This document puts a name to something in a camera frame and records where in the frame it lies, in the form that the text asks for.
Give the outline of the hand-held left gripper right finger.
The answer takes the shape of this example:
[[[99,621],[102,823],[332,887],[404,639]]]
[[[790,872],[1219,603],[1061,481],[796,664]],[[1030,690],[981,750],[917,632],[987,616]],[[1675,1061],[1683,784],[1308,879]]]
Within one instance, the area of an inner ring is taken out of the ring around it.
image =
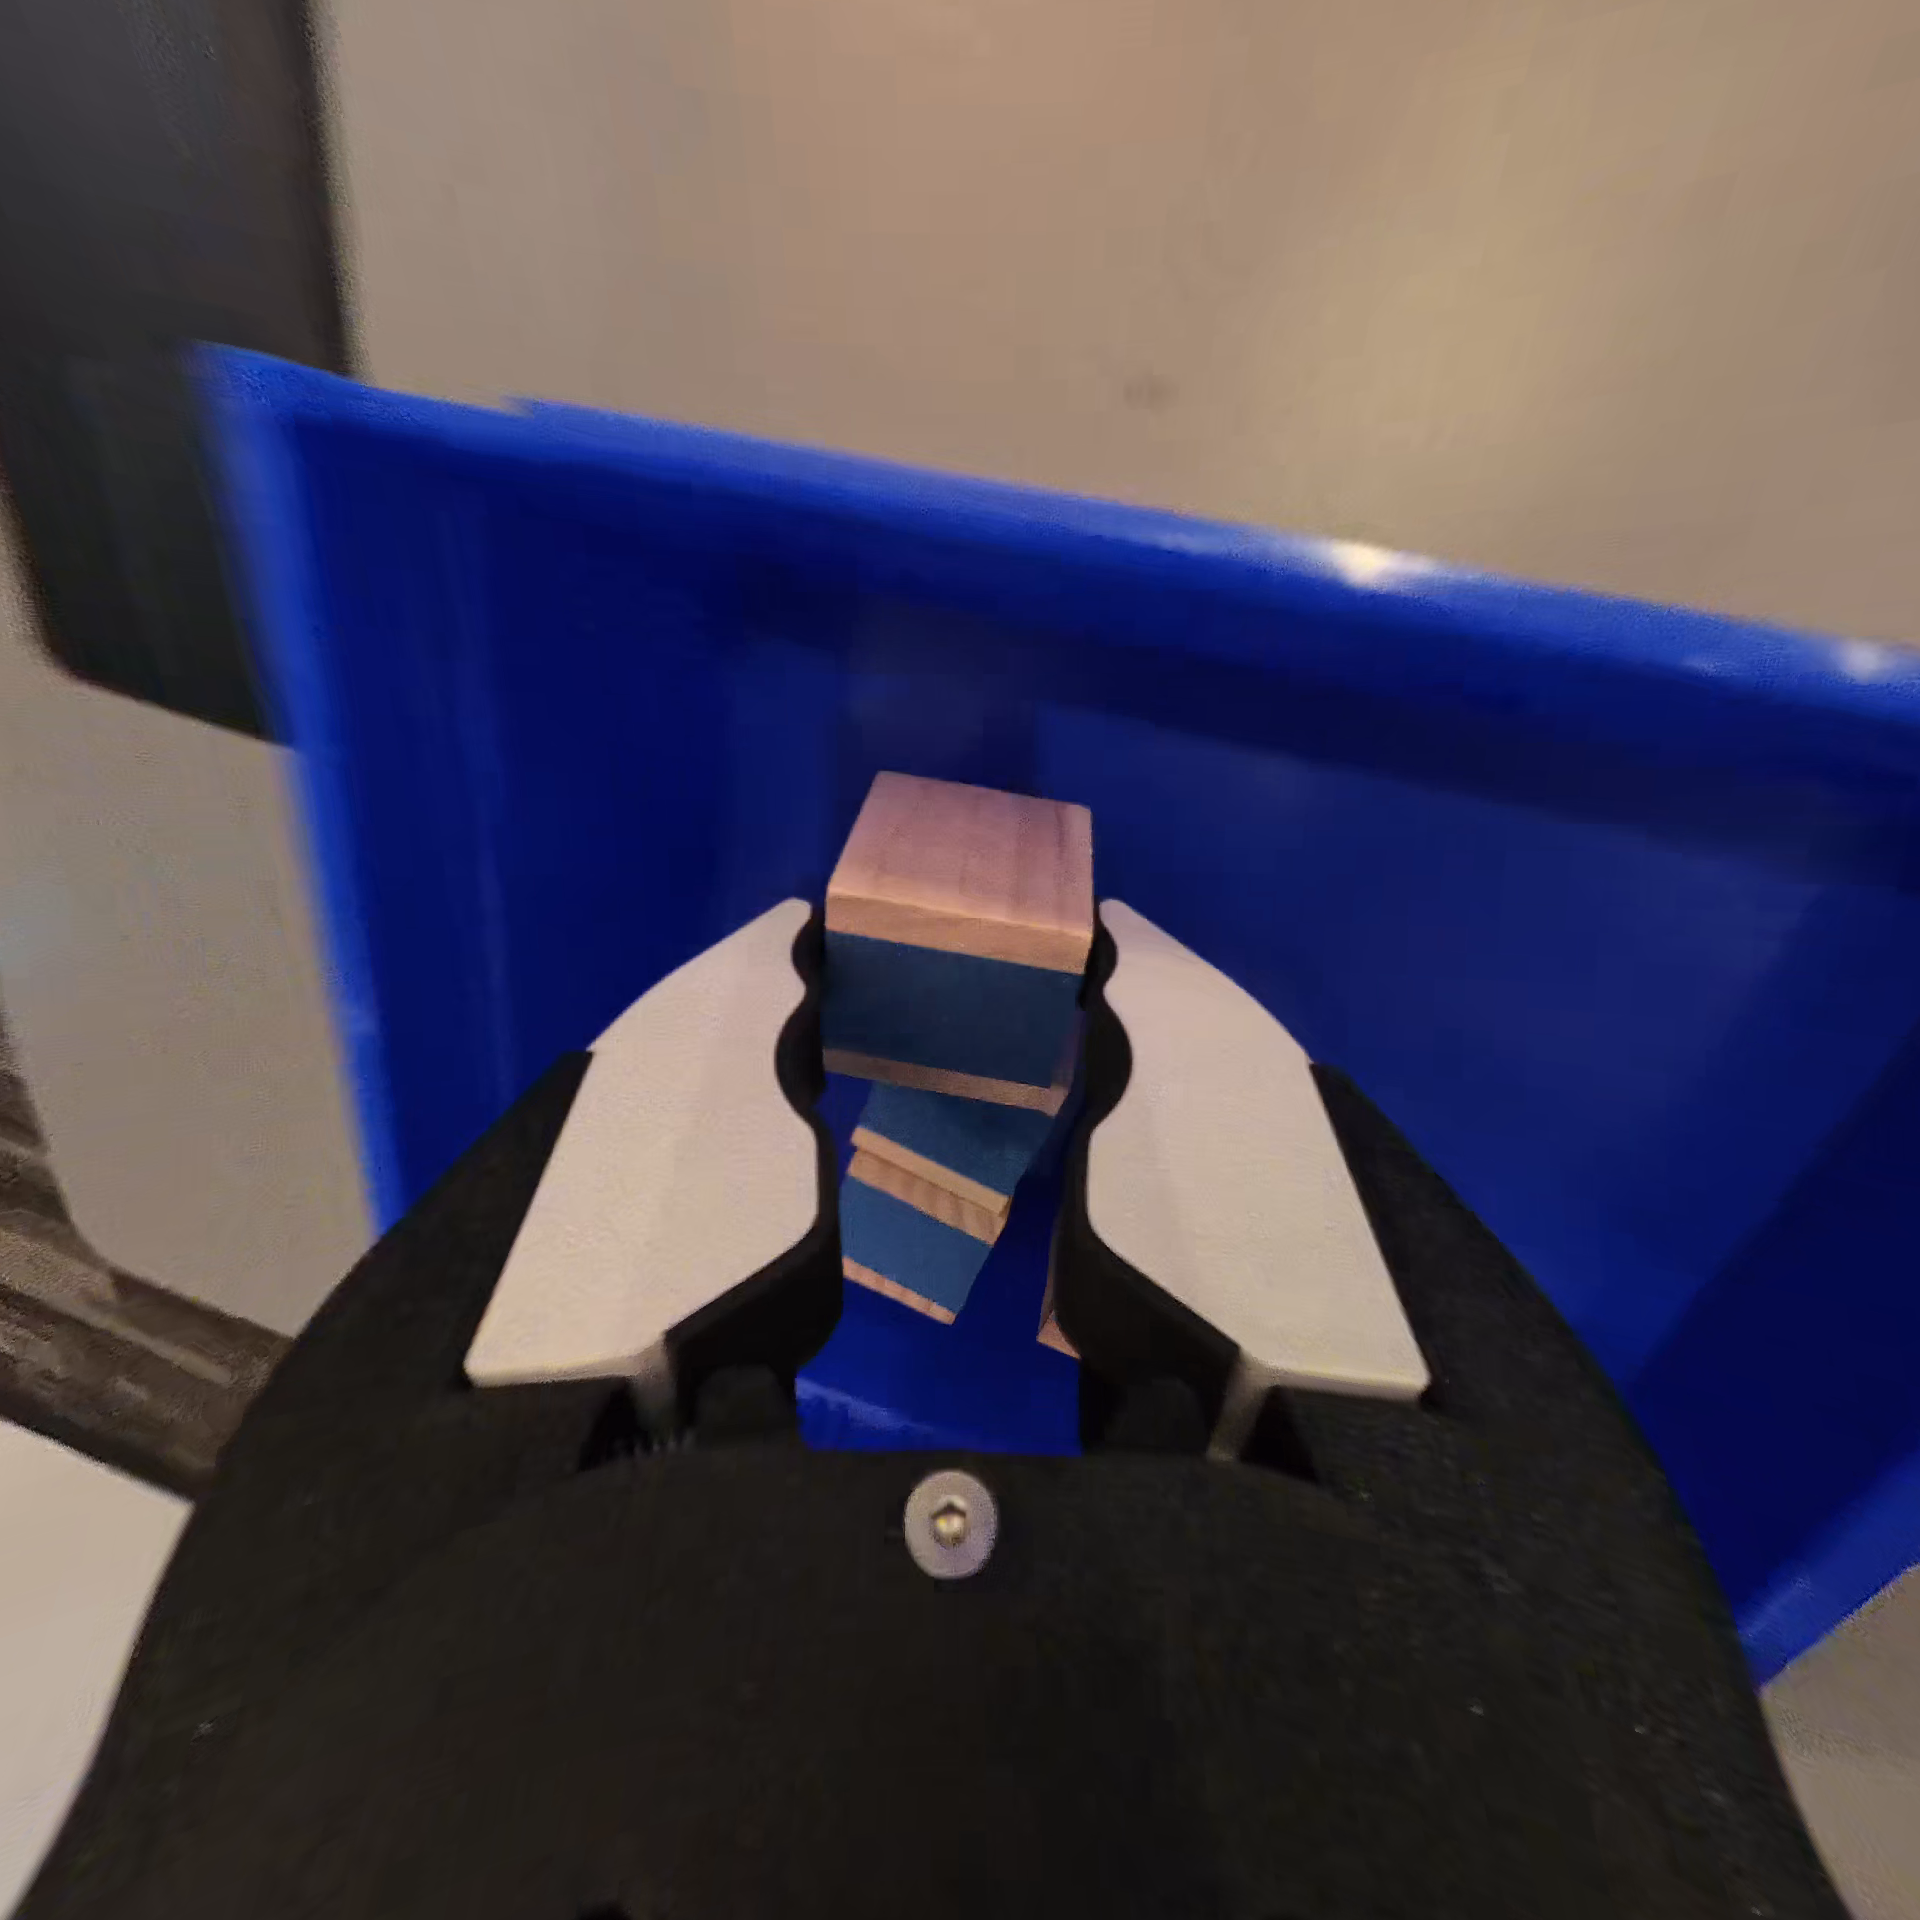
[[[1102,897],[1047,1299],[1086,1456],[1282,1462],[1298,1400],[1418,1411],[1431,1367],[1308,1049]]]

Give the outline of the blue plastic bin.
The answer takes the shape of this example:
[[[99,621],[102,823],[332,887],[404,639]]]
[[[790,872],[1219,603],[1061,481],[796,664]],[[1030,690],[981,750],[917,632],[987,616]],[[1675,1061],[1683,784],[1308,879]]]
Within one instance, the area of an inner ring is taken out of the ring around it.
[[[875,773],[1071,799],[1553,1295],[1761,1680],[1916,1570],[1916,653],[190,365],[379,1227]]]

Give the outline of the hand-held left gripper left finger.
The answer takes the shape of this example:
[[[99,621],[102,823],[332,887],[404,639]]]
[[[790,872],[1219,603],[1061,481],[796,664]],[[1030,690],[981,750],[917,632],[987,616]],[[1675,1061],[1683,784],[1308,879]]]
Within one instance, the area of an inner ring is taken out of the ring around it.
[[[473,1385],[793,1374],[841,1306],[819,941],[786,897],[589,1046],[463,1358]]]

